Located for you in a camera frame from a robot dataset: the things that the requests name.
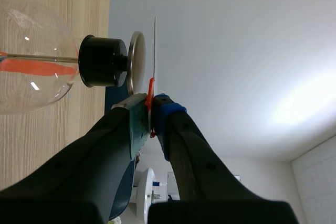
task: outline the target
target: orange plastic tab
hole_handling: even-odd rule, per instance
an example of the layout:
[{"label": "orange plastic tab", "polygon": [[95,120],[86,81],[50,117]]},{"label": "orange plastic tab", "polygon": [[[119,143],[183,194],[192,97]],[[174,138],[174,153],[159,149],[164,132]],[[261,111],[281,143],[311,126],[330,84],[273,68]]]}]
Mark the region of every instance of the orange plastic tab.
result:
[{"label": "orange plastic tab", "polygon": [[152,110],[152,102],[154,99],[154,78],[151,78],[149,81],[148,95],[145,101],[145,105],[147,106],[147,111]]},{"label": "orange plastic tab", "polygon": [[151,78],[149,81],[149,88],[148,88],[148,94],[147,94],[147,99],[145,101],[145,105],[147,106],[147,111],[148,111],[148,126],[149,126],[149,135],[151,138],[155,137],[155,130],[153,126],[151,125],[152,120],[151,120],[151,114],[152,114],[152,103],[154,99],[154,78]]}]

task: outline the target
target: black rubber stopper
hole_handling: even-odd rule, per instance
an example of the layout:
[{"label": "black rubber stopper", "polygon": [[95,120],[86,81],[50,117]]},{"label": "black rubber stopper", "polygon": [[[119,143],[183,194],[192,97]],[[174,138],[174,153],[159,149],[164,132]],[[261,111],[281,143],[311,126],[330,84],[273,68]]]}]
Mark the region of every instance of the black rubber stopper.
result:
[{"label": "black rubber stopper", "polygon": [[122,86],[127,74],[127,50],[121,39],[88,35],[78,53],[79,74],[83,83],[93,86]]}]

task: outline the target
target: wooden surface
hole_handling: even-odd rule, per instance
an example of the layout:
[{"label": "wooden surface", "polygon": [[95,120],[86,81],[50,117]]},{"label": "wooden surface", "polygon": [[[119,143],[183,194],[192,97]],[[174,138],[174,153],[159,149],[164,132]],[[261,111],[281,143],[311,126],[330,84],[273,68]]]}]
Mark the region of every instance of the wooden surface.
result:
[{"label": "wooden surface", "polygon": [[[107,37],[110,0],[37,0],[49,6],[74,37]],[[51,107],[22,115],[0,115],[0,189],[26,177],[66,145],[84,135],[104,111],[104,88],[75,83]]]}]

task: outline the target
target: clear glass sphere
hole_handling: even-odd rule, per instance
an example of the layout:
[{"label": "clear glass sphere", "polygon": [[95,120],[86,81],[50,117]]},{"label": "clear glass sphere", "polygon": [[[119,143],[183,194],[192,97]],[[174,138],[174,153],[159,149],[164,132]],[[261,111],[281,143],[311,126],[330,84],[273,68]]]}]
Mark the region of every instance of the clear glass sphere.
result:
[{"label": "clear glass sphere", "polygon": [[35,111],[60,100],[70,90],[78,64],[8,54],[77,58],[66,24],[32,0],[0,0],[0,27],[0,114]]}]

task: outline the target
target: metal disc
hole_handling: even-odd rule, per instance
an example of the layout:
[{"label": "metal disc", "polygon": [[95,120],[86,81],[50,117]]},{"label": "metal disc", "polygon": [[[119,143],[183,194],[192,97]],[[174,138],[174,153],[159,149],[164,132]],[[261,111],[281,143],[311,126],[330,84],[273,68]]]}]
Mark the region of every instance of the metal disc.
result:
[{"label": "metal disc", "polygon": [[141,90],[145,68],[146,45],[143,34],[133,33],[127,60],[127,88],[129,95],[137,94]]}]

